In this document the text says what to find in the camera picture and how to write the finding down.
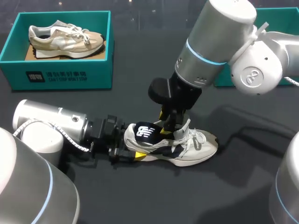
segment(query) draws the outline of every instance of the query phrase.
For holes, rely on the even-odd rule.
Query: shoe logo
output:
[[[151,152],[152,155],[163,155],[170,158],[177,158],[183,152],[184,148],[181,145],[177,145],[174,149],[171,146],[162,146]]]
[[[137,132],[137,136],[139,136],[139,137],[145,137],[145,138],[148,138],[149,136],[150,136],[150,134],[152,134],[153,132],[154,132],[154,128],[148,128],[148,127],[146,127],[146,126],[140,126],[139,128],[138,128],[138,132]]]
[[[58,36],[55,37],[54,40],[51,42],[51,48],[58,48],[58,50],[64,50],[66,47],[66,42],[64,37]]]

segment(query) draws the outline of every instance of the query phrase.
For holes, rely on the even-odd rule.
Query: beige sneaker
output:
[[[30,26],[29,40],[37,58],[84,58],[105,47],[103,35],[58,20],[49,27]]]

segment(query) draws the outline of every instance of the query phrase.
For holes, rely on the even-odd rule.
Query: black table surface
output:
[[[299,5],[296,1],[285,1],[282,6]],[[159,11],[160,8],[156,12],[152,12],[153,7],[149,7],[150,11],[142,8],[147,1],[129,12],[122,13],[123,5],[119,10],[114,8],[111,90],[11,92],[0,74],[0,126],[13,131],[14,110],[22,99],[84,112],[90,119],[113,114],[127,123],[156,121],[160,105],[149,99],[148,86],[155,77],[170,77],[196,19],[197,11],[192,10],[191,4],[194,1],[189,2],[191,6],[187,8],[188,17],[184,22],[178,16],[183,1],[177,2],[180,4],[176,11],[166,12]],[[88,10],[93,4],[97,2],[89,0],[84,7],[78,7]],[[1,46],[16,12],[30,11],[29,6],[19,1],[19,5],[10,9],[10,15],[0,12],[0,18],[5,21],[0,31]],[[78,10],[72,5],[60,10],[66,9]],[[243,95],[235,88],[205,89],[189,111],[191,128],[213,133],[221,146],[214,157],[192,167],[179,168],[166,161],[111,165],[105,155],[97,155],[96,166],[92,166],[90,161],[79,161],[69,155],[65,172],[80,195],[78,223],[271,224],[269,191],[284,152],[299,130],[298,98],[299,89],[293,86],[278,87],[256,97]]]

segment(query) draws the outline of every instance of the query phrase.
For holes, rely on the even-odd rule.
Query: cardboard insert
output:
[[[104,41],[104,45],[105,45],[105,49],[93,56],[90,57],[86,57],[86,58],[82,58],[81,60],[85,60],[85,59],[105,59],[105,54],[106,54],[106,41]],[[27,51],[26,57],[25,57],[25,61],[40,61],[40,60],[71,60],[70,58],[67,57],[63,57],[63,56],[57,56],[57,57],[52,57],[52,58],[36,58],[34,53],[33,53],[33,47],[30,44],[29,45],[29,49]]]

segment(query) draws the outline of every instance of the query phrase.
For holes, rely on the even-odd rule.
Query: white sneaker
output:
[[[29,40],[37,58],[84,58],[104,49],[104,36],[57,20],[49,27],[29,27]]]
[[[127,148],[146,154],[142,161],[167,160],[179,167],[211,158],[217,151],[216,137],[202,130],[190,130],[190,119],[174,133],[161,134],[162,127],[149,122],[130,124],[125,131]]]

